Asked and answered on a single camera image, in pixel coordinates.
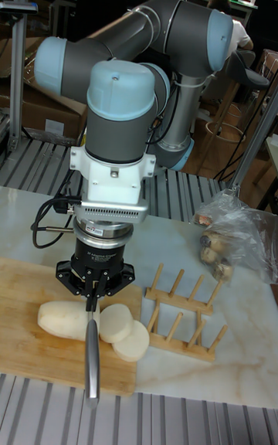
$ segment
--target radish slice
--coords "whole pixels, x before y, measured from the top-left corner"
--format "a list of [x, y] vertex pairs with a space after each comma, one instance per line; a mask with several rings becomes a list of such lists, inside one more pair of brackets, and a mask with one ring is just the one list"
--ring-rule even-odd
[[100, 338], [113, 344], [126, 338], [133, 327], [134, 319], [125, 304], [112, 304], [100, 313]]
[[112, 344], [119, 358], [124, 361], [139, 361], [145, 355], [150, 344], [150, 335], [146, 327], [139, 321], [134, 320], [132, 332], [120, 342]]

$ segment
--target white marble surface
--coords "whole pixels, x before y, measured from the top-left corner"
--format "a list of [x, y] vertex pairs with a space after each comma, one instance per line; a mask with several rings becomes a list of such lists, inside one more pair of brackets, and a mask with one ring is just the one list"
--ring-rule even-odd
[[[0, 188], [1, 256], [55, 267], [69, 259], [75, 239], [64, 236], [46, 250], [32, 245], [29, 227], [47, 198], [14, 189]], [[65, 216], [52, 214], [49, 225], [63, 224]], [[136, 283], [151, 285], [160, 262], [164, 269], [158, 288], [170, 290], [178, 271], [185, 275], [177, 294], [188, 296], [201, 273], [205, 280], [196, 296], [207, 301], [215, 280], [198, 260], [197, 226], [174, 220], [147, 217], [136, 227], [124, 259], [134, 265]], [[50, 240], [44, 234], [42, 241]], [[141, 320], [147, 324], [154, 302], [143, 299]], [[230, 287], [223, 287], [214, 302], [215, 313], [207, 319], [203, 344], [209, 346], [226, 323], [229, 330], [216, 349], [214, 363], [149, 348], [137, 365], [137, 391], [166, 396], [205, 399], [260, 407], [278, 407], [278, 311], [270, 287], [250, 270], [237, 268]], [[161, 305], [158, 332], [166, 335], [177, 308]], [[184, 312], [176, 338], [189, 340], [195, 314]]]

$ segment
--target person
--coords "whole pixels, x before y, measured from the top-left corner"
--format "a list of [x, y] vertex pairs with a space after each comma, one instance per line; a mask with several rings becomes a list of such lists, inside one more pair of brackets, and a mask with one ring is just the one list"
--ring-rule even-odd
[[[210, 9], [217, 9], [220, 12], [224, 12], [225, 14], [231, 15], [231, 5], [229, 0], [210, 0], [207, 5]], [[232, 38], [231, 43], [229, 44], [229, 50], [227, 53], [227, 59], [230, 57], [231, 53], [236, 50], [238, 47], [245, 50], [252, 50], [253, 41], [247, 35], [244, 26], [240, 21], [232, 20], [233, 22], [233, 30], [232, 30]]]

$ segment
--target white vegetable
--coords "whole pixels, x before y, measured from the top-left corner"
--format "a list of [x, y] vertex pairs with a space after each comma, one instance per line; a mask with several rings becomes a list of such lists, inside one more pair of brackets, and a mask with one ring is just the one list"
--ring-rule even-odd
[[[51, 335], [61, 338], [73, 338], [84, 341], [89, 313], [85, 302], [50, 301], [41, 305], [38, 313], [38, 325]], [[100, 329], [100, 306], [93, 318]]]
[[119, 358], [124, 361], [139, 361], [145, 355], [150, 344], [150, 335], [146, 327], [139, 321], [134, 320], [132, 332], [120, 342], [112, 344]]
[[100, 313], [100, 338], [113, 344], [127, 337], [133, 327], [134, 319], [124, 304], [112, 304]]

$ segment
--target white mounting bracket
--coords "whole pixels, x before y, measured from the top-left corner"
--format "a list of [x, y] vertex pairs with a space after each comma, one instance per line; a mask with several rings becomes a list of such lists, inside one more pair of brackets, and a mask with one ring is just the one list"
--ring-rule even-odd
[[79, 170], [88, 181], [90, 202], [136, 205], [144, 177], [154, 175], [156, 157], [144, 154], [140, 161], [117, 165], [96, 160], [85, 146], [71, 147], [69, 168]]

